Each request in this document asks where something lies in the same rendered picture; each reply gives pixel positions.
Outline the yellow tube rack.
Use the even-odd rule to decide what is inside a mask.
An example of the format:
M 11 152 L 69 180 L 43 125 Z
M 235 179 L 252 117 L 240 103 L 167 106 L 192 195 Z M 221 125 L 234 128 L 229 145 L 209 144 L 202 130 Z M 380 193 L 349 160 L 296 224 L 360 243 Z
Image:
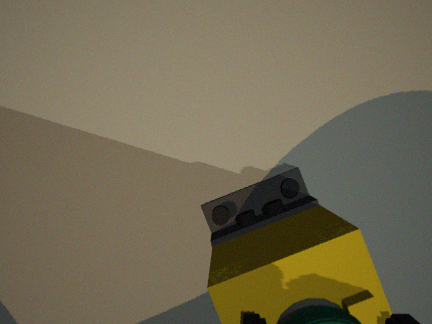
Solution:
M 360 229 L 321 205 L 213 246 L 207 289 L 221 324 L 243 324 L 243 314 L 277 324 L 306 298 L 362 324 L 392 314 Z

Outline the beige flat mat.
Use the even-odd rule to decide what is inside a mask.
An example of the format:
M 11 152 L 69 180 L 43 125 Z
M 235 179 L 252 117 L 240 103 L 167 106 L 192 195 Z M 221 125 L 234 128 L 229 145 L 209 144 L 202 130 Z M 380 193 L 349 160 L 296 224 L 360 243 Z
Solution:
M 432 0 L 0 0 L 0 324 L 221 324 L 201 205 L 297 167 L 432 324 Z

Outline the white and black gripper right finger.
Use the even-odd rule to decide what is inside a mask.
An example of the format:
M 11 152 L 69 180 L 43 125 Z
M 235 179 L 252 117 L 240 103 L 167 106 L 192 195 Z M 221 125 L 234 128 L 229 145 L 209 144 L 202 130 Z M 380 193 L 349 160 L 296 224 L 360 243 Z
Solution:
M 420 324 L 410 314 L 391 314 L 386 318 L 385 324 Z

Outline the green screw cap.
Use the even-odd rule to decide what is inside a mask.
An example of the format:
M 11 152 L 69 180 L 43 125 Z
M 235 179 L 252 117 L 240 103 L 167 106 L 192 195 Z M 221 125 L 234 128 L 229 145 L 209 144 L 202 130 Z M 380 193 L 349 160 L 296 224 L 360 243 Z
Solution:
M 362 324 L 345 310 L 332 306 L 314 306 L 291 316 L 284 324 Z

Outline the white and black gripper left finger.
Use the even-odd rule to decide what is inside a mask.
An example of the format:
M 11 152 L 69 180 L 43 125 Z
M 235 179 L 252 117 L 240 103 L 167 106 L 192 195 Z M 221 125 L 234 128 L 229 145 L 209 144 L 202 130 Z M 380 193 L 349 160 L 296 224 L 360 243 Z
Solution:
M 259 314 L 243 314 L 243 324 L 267 324 L 265 318 L 260 318 Z

